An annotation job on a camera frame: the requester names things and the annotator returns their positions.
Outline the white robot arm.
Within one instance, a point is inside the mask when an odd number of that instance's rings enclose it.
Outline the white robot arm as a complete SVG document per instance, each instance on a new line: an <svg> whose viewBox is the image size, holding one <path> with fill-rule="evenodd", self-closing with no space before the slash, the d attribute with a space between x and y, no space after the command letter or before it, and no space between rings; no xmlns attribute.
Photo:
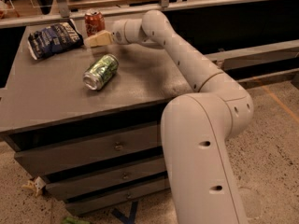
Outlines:
<svg viewBox="0 0 299 224"><path fill-rule="evenodd" d="M114 21L118 44L160 45L192 87L167 104L161 139L178 224L249 224L225 141L253 116L249 93L178 35L158 10Z"/></svg>

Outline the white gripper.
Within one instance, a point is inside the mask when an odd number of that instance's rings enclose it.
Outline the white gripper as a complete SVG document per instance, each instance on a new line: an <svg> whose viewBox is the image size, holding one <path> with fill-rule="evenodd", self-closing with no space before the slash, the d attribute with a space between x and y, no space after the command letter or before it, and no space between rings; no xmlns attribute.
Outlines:
<svg viewBox="0 0 299 224"><path fill-rule="evenodd" d="M128 41L125 36L126 22L127 20L114 21L111 32L103 30L94 35L88 36L84 40L84 45L90 48L101 47L112 44L113 40L118 44L127 45Z"/></svg>

